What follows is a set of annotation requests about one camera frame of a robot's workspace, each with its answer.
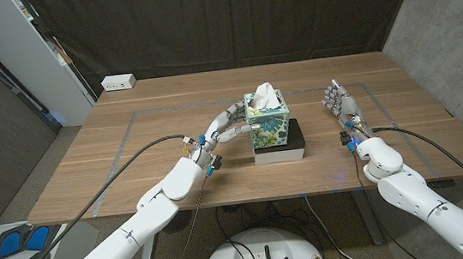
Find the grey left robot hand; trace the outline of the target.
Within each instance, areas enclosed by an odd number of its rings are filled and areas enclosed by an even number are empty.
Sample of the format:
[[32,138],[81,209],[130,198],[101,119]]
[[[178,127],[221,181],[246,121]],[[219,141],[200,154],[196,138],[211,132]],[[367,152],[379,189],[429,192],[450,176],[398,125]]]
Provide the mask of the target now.
[[238,101],[228,107],[225,111],[219,113],[217,117],[208,125],[205,134],[201,135],[198,141],[193,142],[190,159],[193,160],[200,168],[213,164],[213,151],[220,143],[230,142],[236,136],[260,130],[260,123],[234,125],[242,123],[245,120],[244,102]]

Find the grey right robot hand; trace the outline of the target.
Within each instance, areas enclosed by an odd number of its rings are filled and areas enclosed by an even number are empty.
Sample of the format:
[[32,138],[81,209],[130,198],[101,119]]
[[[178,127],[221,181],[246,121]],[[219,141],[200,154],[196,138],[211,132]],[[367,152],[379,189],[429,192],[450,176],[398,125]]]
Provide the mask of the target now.
[[324,91],[321,104],[336,116],[339,125],[355,140],[362,142],[374,137],[358,102],[337,80],[333,79],[332,85]]

